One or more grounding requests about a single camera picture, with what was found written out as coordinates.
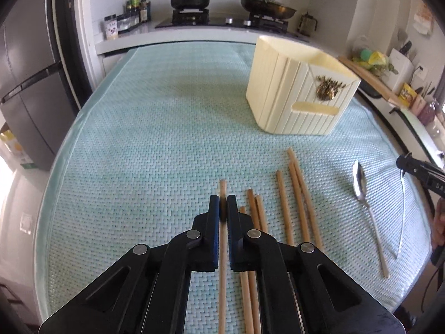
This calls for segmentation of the person right hand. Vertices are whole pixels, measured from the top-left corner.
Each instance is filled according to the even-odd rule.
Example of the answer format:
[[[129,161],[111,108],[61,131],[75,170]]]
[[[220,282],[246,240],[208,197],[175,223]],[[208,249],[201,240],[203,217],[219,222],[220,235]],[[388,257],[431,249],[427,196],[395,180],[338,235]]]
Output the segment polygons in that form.
[[[440,198],[433,219],[433,224],[431,228],[431,245],[432,249],[436,249],[437,247],[443,246],[445,237],[444,237],[444,228],[445,228],[445,200],[444,198]]]

